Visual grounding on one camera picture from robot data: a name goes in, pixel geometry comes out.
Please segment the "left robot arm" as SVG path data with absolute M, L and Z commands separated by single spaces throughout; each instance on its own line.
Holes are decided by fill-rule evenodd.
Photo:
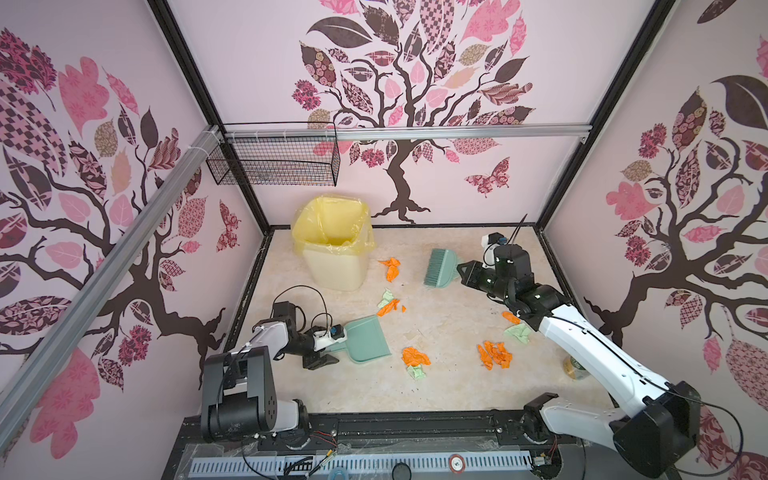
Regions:
M 287 355 L 302 360 L 306 370 L 338 362 L 327 349 L 347 340 L 343 326 L 332 323 L 301 332 L 301 309 L 276 303 L 271 317 L 259 322 L 253 337 L 239 349 L 207 359 L 203 368 L 201 435 L 207 442 L 244 440 L 257 435 L 283 435 L 300 444 L 310 436 L 307 408 L 298 399 L 278 398 L 272 364 Z

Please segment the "green dustpan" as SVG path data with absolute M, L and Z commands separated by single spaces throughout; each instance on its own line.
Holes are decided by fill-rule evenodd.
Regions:
M 351 362 L 365 364 L 391 355 L 377 315 L 358 319 L 344 326 L 345 340 L 327 348 L 345 352 Z

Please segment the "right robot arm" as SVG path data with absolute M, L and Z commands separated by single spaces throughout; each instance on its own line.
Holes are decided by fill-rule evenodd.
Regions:
M 615 400 L 599 409 L 544 393 L 523 408 L 522 429 L 543 443 L 569 435 L 617 452 L 637 473 L 659 478 L 697 445 L 700 396 L 688 383 L 668 382 L 601 334 L 552 286 L 535 281 L 527 251 L 497 246 L 491 265 L 457 265 L 462 285 L 505 306 L 532 330 L 555 342 Z

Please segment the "orange scrap mid table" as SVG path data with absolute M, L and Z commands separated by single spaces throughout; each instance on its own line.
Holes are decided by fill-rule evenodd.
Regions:
M 381 305 L 377 311 L 378 317 L 383 317 L 391 312 L 397 311 L 401 307 L 399 299 L 393 299 L 387 304 Z

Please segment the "green hand brush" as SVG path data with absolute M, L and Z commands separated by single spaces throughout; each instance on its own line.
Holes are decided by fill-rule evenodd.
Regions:
M 431 251 L 424 285 L 430 288 L 446 288 L 458 276 L 459 257 L 450 249 L 436 248 Z

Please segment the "green scrap mid table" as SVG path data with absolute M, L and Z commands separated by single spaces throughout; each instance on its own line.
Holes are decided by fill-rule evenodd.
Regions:
M 389 303 L 391 303 L 395 299 L 394 294 L 389 290 L 386 289 L 384 293 L 382 294 L 382 299 L 378 303 L 377 307 L 379 309 L 386 307 Z

